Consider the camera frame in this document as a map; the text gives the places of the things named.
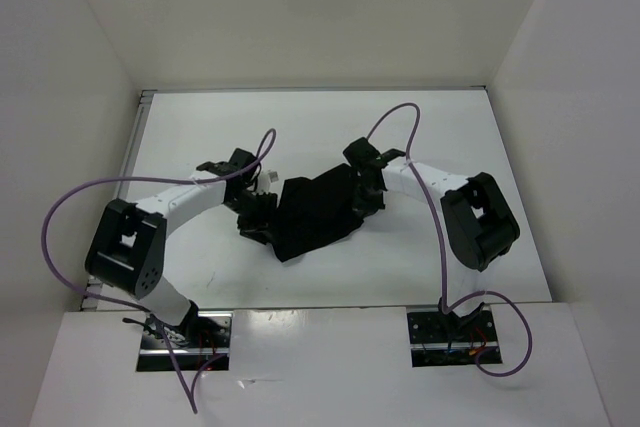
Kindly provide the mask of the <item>black skirt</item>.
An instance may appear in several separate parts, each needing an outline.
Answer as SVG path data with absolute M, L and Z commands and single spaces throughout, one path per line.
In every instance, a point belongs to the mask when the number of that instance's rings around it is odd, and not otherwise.
M 309 179 L 287 179 L 272 221 L 271 245 L 281 262 L 346 238 L 363 224 L 354 212 L 357 175 L 340 164 Z

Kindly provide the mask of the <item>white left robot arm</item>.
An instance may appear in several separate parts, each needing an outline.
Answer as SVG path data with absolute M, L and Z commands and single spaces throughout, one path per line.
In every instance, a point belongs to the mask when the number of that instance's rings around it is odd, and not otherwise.
M 197 304 L 165 278 L 166 241 L 187 222 L 220 206 L 263 227 L 261 216 L 277 205 L 277 195 L 270 191 L 277 180 L 276 172 L 263 171 L 252 153 L 237 148 L 227 161 L 198 166 L 184 185 L 135 202 L 115 199 L 103 211 L 85 270 L 146 309 L 150 335 L 180 347 L 206 340 L 220 326 L 201 318 Z

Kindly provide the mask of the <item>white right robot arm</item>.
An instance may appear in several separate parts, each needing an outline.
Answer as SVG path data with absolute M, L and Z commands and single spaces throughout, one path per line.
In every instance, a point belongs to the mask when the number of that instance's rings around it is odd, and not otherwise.
M 441 261 L 438 327 L 450 340 L 462 339 L 473 328 L 471 313 L 462 307 L 487 291 L 448 301 L 447 254 L 467 269 L 483 272 L 506 255 L 520 237 L 519 224 L 493 176 L 448 173 L 414 162 L 398 149 L 379 152 L 362 137 L 343 151 L 358 180 L 354 210 L 368 217 L 384 208 L 386 193 L 403 194 L 425 203 L 434 220 Z

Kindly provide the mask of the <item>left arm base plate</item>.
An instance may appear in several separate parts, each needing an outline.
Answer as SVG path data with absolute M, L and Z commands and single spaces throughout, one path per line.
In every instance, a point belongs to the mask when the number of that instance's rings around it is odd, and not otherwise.
M 205 367 L 206 371 L 227 371 L 233 313 L 230 311 L 204 311 L 200 317 L 207 319 L 208 323 L 215 324 L 215 327 L 191 340 L 178 340 L 169 335 L 177 365 L 182 371 L 193 373 L 201 367 Z M 169 350 L 160 333 L 150 320 L 145 320 L 136 371 L 155 373 L 173 370 Z

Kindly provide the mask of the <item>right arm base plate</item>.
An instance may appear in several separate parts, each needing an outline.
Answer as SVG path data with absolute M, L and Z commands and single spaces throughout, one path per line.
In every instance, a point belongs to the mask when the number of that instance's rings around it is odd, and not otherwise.
M 502 363 L 493 315 L 478 307 L 465 316 L 443 314 L 437 306 L 406 313 L 413 367 L 450 367 Z

